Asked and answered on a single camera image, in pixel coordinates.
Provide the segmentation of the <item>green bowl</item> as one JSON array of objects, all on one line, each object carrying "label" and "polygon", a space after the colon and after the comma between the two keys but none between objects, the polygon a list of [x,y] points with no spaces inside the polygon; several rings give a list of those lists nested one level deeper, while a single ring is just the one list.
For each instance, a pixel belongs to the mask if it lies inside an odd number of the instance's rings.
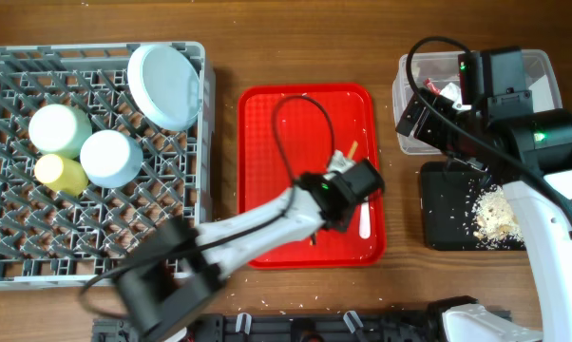
[{"label": "green bowl", "polygon": [[63,104],[41,107],[29,122],[29,138],[43,155],[75,159],[91,135],[91,122],[85,112]]}]

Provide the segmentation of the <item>rice food scraps pile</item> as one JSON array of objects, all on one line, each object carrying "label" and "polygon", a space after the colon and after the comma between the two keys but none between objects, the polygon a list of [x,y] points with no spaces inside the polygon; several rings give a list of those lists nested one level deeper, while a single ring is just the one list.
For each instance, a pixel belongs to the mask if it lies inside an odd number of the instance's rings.
[{"label": "rice food scraps pile", "polygon": [[477,249],[524,249],[522,229],[501,186],[491,185],[482,189],[466,215],[471,219],[466,232]]}]

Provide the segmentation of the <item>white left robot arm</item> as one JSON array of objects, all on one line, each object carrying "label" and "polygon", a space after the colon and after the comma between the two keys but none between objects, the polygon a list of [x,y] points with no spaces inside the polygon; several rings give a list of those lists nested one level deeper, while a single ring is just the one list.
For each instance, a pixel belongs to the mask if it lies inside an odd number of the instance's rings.
[{"label": "white left robot arm", "polygon": [[249,261],[320,229],[344,231],[357,206],[385,183],[368,160],[304,173],[278,197],[238,216],[190,227],[170,219],[124,260],[113,283],[143,341],[192,323]]}]

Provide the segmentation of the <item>clear plastic bin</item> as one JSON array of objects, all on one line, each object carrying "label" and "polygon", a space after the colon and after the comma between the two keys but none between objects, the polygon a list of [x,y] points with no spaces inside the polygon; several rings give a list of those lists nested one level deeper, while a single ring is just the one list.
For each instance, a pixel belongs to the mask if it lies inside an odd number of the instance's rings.
[{"label": "clear plastic bin", "polygon": [[[457,56],[458,51],[427,52],[415,54],[412,58],[411,70],[418,85],[430,79],[438,88],[448,84],[459,85]],[[392,84],[392,107],[395,125],[398,125],[404,109],[411,96],[406,77],[407,55],[398,62],[398,71]],[[523,62],[525,82],[533,95],[535,112],[562,108],[562,97],[554,70],[548,55],[539,49],[524,49]],[[403,136],[396,134],[400,149],[406,155],[440,155],[441,152],[430,145],[416,140],[412,134]]]}]

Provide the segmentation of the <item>light blue plate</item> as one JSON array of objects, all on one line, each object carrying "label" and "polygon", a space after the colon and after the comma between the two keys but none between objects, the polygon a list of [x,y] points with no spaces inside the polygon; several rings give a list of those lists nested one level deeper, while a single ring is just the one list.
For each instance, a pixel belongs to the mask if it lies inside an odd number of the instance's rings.
[{"label": "light blue plate", "polygon": [[200,76],[192,63],[168,45],[142,45],[127,66],[135,105],[159,128],[183,131],[200,112]]}]

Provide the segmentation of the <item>grey dishwasher rack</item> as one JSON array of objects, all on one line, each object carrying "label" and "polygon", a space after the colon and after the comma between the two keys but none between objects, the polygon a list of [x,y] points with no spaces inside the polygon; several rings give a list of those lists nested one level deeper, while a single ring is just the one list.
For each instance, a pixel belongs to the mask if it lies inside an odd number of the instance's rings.
[{"label": "grey dishwasher rack", "polygon": [[[212,216],[210,151],[216,76],[198,42],[175,49],[200,77],[200,113],[181,132],[147,119],[129,91],[133,43],[0,47],[0,291],[77,287],[111,268],[164,220]],[[113,129],[143,151],[138,176],[79,196],[35,179],[40,153],[29,121],[44,105],[83,110],[94,130]]]}]

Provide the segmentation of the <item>red plastic tray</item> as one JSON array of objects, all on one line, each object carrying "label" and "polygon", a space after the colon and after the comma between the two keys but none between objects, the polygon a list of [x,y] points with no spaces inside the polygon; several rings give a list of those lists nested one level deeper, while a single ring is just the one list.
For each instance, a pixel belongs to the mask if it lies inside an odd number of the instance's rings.
[{"label": "red plastic tray", "polygon": [[[271,114],[280,109],[278,132],[295,174],[319,173],[332,150],[346,154],[358,142],[355,161],[379,163],[370,93],[352,83],[264,85],[245,91],[238,101],[238,211],[243,213],[277,197],[290,184],[279,156]],[[371,236],[358,234],[360,207],[344,233],[321,230],[317,242],[293,242],[250,261],[256,269],[362,267],[374,264],[386,249],[383,199],[372,195]]]}]

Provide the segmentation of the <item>red snack wrapper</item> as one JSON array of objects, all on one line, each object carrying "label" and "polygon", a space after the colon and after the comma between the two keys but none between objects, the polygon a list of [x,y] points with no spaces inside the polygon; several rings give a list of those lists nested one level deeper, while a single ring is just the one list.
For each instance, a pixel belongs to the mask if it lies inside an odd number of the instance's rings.
[{"label": "red snack wrapper", "polygon": [[424,81],[425,87],[434,95],[440,95],[441,89],[437,87],[431,79],[426,79]]}]

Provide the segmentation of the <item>white napkin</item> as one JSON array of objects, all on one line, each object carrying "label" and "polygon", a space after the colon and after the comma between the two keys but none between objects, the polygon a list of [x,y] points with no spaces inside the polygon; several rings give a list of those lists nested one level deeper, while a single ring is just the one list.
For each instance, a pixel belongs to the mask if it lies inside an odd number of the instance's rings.
[{"label": "white napkin", "polygon": [[455,83],[448,83],[440,90],[440,95],[454,103],[462,102],[462,90]]}]

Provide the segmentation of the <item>light blue small bowl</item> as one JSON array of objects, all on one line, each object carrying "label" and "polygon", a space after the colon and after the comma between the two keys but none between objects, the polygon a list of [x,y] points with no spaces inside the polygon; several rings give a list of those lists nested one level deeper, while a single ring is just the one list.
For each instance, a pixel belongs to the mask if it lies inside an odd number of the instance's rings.
[{"label": "light blue small bowl", "polygon": [[143,151],[133,138],[119,131],[102,130],[84,142],[79,159],[93,184],[118,188],[139,174]]}]

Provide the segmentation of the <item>wooden chopstick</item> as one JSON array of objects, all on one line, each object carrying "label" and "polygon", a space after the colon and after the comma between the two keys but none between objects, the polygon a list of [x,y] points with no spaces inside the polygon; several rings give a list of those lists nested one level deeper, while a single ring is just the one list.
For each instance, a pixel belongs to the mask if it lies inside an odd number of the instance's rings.
[{"label": "wooden chopstick", "polygon": [[358,142],[353,141],[349,151],[346,154],[344,154],[340,150],[335,150],[334,155],[332,156],[331,161],[329,163],[328,170],[341,172],[347,170],[352,165],[354,165],[353,156],[357,150],[357,147],[358,147]]}]

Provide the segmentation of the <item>yellow plastic cup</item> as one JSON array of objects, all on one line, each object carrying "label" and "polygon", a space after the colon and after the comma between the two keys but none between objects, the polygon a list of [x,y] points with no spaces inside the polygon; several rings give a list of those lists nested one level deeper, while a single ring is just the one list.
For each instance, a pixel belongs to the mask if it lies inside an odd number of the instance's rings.
[{"label": "yellow plastic cup", "polygon": [[71,196],[81,195],[88,186],[82,165],[56,154],[47,154],[35,163],[35,178],[54,192],[63,191]]}]

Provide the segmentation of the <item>black waste tray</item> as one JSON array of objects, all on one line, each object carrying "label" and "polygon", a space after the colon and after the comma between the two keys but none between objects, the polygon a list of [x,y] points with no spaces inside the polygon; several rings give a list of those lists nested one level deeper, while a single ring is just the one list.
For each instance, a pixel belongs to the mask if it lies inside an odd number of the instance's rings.
[{"label": "black waste tray", "polygon": [[498,185],[461,163],[430,161],[421,167],[420,188],[426,244],[439,251],[487,251],[467,235],[466,212],[482,189]]}]

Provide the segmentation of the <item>white plastic fork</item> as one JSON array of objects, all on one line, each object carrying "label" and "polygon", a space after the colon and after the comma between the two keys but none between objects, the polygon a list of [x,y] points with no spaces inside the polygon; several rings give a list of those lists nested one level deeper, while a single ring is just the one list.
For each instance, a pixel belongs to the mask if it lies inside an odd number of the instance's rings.
[{"label": "white plastic fork", "polygon": [[370,204],[368,202],[360,205],[358,234],[362,239],[368,239],[371,236]]}]

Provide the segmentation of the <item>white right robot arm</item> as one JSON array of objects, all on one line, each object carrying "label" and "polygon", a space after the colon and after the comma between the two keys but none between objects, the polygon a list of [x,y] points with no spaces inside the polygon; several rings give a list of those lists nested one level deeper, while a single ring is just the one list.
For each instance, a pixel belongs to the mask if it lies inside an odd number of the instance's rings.
[{"label": "white right robot arm", "polygon": [[420,87],[396,129],[498,181],[522,230],[543,327],[531,331],[466,302],[439,308],[443,341],[572,341],[572,113],[537,111],[518,47],[456,59],[461,98]]}]

